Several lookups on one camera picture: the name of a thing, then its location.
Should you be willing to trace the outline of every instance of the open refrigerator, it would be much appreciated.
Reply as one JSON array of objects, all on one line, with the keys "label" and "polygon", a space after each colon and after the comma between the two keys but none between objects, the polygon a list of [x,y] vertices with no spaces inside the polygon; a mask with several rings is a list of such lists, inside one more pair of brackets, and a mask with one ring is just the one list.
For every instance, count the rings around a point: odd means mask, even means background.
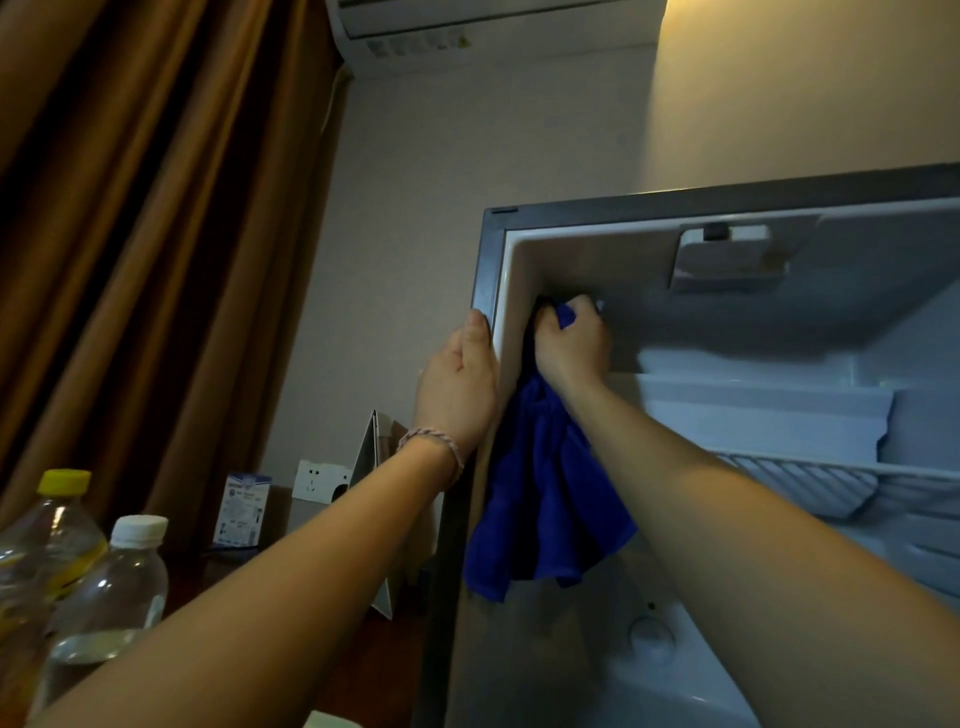
[{"label": "open refrigerator", "polygon": [[[960,165],[488,209],[501,407],[537,296],[576,293],[622,396],[960,609]],[[642,533],[580,586],[468,592],[491,444],[444,502],[414,725],[756,726]]]}]

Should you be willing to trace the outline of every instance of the air conditioner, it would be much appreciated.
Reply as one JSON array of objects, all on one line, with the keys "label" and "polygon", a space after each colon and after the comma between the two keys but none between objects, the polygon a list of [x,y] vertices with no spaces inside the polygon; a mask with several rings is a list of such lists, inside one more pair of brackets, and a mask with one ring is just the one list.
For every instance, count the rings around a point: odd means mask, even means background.
[{"label": "air conditioner", "polygon": [[656,43],[666,0],[325,0],[358,78]]}]

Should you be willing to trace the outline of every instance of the hand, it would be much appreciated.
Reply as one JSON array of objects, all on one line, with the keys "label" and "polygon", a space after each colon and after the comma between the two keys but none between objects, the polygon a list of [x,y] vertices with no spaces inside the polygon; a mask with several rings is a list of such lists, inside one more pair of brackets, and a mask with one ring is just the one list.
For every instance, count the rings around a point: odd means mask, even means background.
[{"label": "hand", "polygon": [[552,306],[537,314],[537,368],[562,399],[578,388],[603,384],[610,368],[610,334],[589,296],[567,304],[576,321],[561,330]]},{"label": "hand", "polygon": [[432,427],[453,438],[468,457],[480,444],[496,409],[495,359],[490,328],[473,309],[420,375],[413,427]]}]

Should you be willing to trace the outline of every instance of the electrical outlet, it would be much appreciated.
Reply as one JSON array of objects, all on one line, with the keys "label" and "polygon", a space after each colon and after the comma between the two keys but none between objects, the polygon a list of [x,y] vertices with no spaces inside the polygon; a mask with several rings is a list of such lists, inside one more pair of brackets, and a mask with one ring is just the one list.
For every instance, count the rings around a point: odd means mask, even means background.
[{"label": "electrical outlet", "polygon": [[351,475],[353,470],[342,465],[301,460],[297,467],[297,479],[294,480],[293,496],[316,503],[332,503],[347,490]]}]

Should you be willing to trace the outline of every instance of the forearm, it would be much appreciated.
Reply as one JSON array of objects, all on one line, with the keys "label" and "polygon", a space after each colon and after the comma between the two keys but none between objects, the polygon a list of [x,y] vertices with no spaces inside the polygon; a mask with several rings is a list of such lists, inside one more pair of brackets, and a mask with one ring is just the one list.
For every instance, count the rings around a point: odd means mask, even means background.
[{"label": "forearm", "polygon": [[761,721],[957,715],[960,627],[932,596],[605,387],[567,405]]},{"label": "forearm", "polygon": [[407,533],[453,473],[416,438],[317,518],[98,669],[38,723],[302,725]]}]

